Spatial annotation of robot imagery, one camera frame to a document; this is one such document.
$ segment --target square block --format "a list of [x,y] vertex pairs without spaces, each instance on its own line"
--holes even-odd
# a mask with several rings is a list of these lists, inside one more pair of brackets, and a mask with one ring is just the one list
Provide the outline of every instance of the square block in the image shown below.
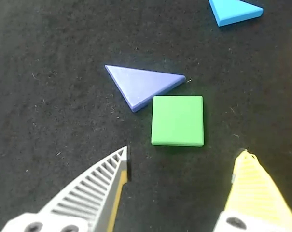
[[203,146],[202,96],[155,96],[152,145]]

